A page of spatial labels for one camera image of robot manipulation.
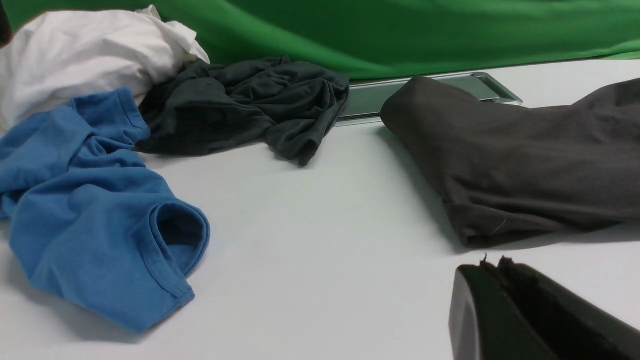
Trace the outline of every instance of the clothing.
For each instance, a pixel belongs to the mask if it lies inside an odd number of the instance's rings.
[[[640,79],[527,109],[415,78],[381,117],[465,245],[640,220]]]
[[[202,212],[131,151],[149,135],[131,90],[74,99],[0,139],[0,219],[32,286],[136,333],[194,297]]]
[[[305,166],[344,109],[349,78],[287,57],[227,68],[197,61],[154,87],[140,111],[145,152],[206,155],[264,135],[279,156]]]
[[[163,23],[153,6],[39,16],[0,50],[0,135],[78,96],[129,86],[141,103],[186,63],[209,61],[195,37],[178,22]]]

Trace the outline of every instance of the gray fabric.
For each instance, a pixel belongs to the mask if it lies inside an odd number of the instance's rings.
[[[527,109],[415,78],[381,117],[469,247],[640,220],[640,79]]]
[[[140,105],[144,152],[206,155],[264,137],[305,166],[344,109],[349,78],[287,57],[229,67],[202,60],[155,86]]]

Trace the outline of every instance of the black object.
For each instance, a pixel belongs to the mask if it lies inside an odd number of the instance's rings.
[[[138,149],[206,155],[264,136],[276,154],[304,166],[348,93],[346,76],[286,56],[227,68],[198,60],[148,93],[140,112],[152,135]]]
[[[640,79],[528,109],[414,78],[381,117],[466,246],[640,220]]]
[[[13,32],[11,31],[11,24],[9,23],[9,17],[7,17],[4,5],[0,1],[0,48],[9,44]]]
[[[458,268],[449,330],[455,360],[640,359],[640,332],[507,258]]]

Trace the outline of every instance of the white table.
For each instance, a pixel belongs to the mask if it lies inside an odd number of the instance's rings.
[[[640,61],[581,61],[487,72],[538,107],[639,70]],[[134,336],[30,288],[3,223],[0,359],[451,359],[454,271],[485,252],[527,263],[640,328],[640,225],[469,251],[381,123],[335,128],[304,169],[262,143],[145,160],[211,221],[211,246],[189,279],[196,299]]]

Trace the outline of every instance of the black plastic piece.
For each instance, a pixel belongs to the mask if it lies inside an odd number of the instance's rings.
[[[456,272],[456,360],[640,360],[640,332],[535,269],[502,258]]]

